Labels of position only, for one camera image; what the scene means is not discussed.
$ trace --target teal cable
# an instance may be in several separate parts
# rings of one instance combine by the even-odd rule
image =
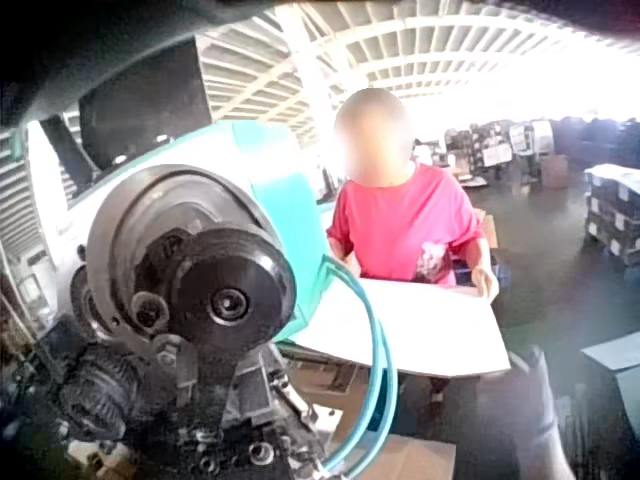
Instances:
[[[376,432],[376,439],[373,442],[373,446],[347,472],[346,477],[349,480],[357,478],[358,475],[364,472],[366,468],[371,465],[371,462],[376,457],[376,455],[378,455],[378,453],[384,446],[384,442],[386,441],[387,436],[389,435],[389,430],[391,429],[391,424],[393,423],[393,417],[396,411],[396,404],[398,401],[398,370],[393,363],[391,349],[389,348],[387,338],[384,336],[384,331],[382,332],[382,338],[384,352],[387,357],[387,401],[384,407],[382,421],[380,422],[380,426],[378,428],[378,431]]]
[[[353,274],[338,260],[332,257],[325,256],[325,261],[328,262],[331,267],[331,273],[345,285],[347,285],[353,292],[360,298],[367,311],[367,317],[369,318],[369,324],[371,327],[371,340],[373,343],[373,362],[371,365],[371,378],[369,380],[369,387],[367,389],[367,396],[364,401],[364,405],[358,415],[356,425],[349,434],[349,437],[342,444],[342,446],[324,463],[323,468],[327,471],[335,469],[346,457],[351,453],[354,447],[364,435],[373,413],[375,411],[378,396],[380,395],[380,387],[382,385],[382,355],[384,354],[384,346],[382,341],[382,328],[378,319],[373,313],[373,308],[367,294],[365,293],[362,285],[353,276]]]

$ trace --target woman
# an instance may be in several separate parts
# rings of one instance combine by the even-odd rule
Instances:
[[[333,254],[365,278],[455,285],[452,256],[466,260],[480,296],[498,280],[469,198],[448,172],[411,160],[408,113],[392,93],[367,88],[336,116],[350,180],[327,231]],[[441,407],[448,380],[432,379]]]

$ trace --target white board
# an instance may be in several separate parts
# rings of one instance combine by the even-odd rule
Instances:
[[[507,351],[488,301],[468,287],[360,280],[383,325],[399,370],[457,377],[509,369]],[[335,280],[298,345],[371,365],[366,311]]]

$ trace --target hair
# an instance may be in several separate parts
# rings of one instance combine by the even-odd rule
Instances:
[[[349,123],[363,114],[365,109],[379,108],[394,121],[409,125],[409,113],[393,93],[384,88],[365,88],[351,95],[336,114],[336,125]]]

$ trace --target teal machine housing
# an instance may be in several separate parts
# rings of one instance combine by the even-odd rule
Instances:
[[[271,219],[296,278],[295,316],[276,337],[276,341],[284,340],[308,325],[331,281],[323,262],[329,246],[320,208],[307,176],[301,168],[295,168],[295,162],[302,159],[299,154],[295,158],[297,149],[291,152],[292,144],[297,143],[286,126],[252,121],[230,123],[241,158],[249,162],[278,162],[280,156],[294,155],[292,162],[284,162],[280,172],[269,178],[250,175],[254,196]],[[287,169],[287,163],[293,163],[294,168]]]

